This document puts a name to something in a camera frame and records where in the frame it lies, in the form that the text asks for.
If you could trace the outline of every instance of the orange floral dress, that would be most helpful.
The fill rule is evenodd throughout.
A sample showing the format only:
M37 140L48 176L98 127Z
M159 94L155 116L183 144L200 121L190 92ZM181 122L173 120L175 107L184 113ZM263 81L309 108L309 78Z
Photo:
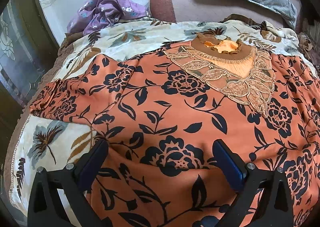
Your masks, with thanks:
M240 58L226 60L194 42L125 62L99 54L30 106L36 116L90 125L108 141L87 196L106 226L214 226L236 196L216 167L216 139L260 169L284 168L294 226L304 222L320 196L319 81L299 57L238 45Z

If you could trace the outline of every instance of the embroidered neckline applique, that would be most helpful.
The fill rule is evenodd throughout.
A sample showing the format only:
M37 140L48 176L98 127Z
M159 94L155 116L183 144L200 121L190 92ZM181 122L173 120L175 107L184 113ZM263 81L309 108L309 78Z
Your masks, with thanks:
M209 57L208 54L198 51L190 45L170 49L164 53L167 58L188 74L225 94L236 103L251 105L255 111L266 117L268 103L271 101L271 95L275 89L275 74L268 52L251 47L250 53L242 58L242 60L248 60L251 57L253 60L245 78L225 68L231 65L237 67L240 65L240 61Z

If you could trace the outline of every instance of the silver bolt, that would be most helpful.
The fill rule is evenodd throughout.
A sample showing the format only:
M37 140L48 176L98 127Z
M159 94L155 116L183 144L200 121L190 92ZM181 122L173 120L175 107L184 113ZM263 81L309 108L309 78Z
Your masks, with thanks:
M281 167L277 167L277 171L278 171L279 173L283 173L283 172L284 172L283 168L281 168Z
M73 169L74 167L75 167L75 165L74 165L73 163L69 163L69 164L66 165L66 169L67 169L67 170L71 170L71 169Z
M43 167L38 167L37 168L37 172L39 173L39 174L41 174L41 172L44 170L44 168Z
M247 164L247 168L250 169L250 170L254 170L256 168L256 165L253 164L253 163L248 163Z

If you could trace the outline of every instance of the brown ruffled trim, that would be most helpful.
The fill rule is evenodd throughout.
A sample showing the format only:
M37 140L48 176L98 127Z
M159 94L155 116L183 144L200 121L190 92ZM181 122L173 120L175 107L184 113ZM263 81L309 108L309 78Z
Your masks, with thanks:
M7 155L5 158L4 163L4 188L6 190L6 193L8 197L10 197L10 186L11 186L11 164L13 160L13 156L15 153L15 147L18 143L18 140L20 138L21 131L28 120L28 117L30 115L30 109L29 106L31 103L36 99L36 97L39 95L41 90L44 88L44 86L51 82L54 76L61 70L61 67L63 66L63 63L65 59L68 57L69 54L73 53L75 50L74 42L80 38L83 37L82 33L75 33L72 35L66 35L67 37L64 39L63 43L61 44L60 49L58 50L58 58L56 59L53 68L51 68L45 75L43 75L41 82L38 84L38 90L32 97L31 101L28 102L28 104L23 108L23 114L21 115L21 118L18 119L18 123L13 131L13 134L10 139L10 143L8 145L7 149Z

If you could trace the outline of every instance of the purple floral fabric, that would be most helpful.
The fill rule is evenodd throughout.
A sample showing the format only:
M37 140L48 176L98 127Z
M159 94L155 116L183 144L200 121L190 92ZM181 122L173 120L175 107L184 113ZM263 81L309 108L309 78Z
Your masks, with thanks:
M149 16L146 8L131 0L89 0L72 18L68 33L83 31L83 35L113 26L120 19Z

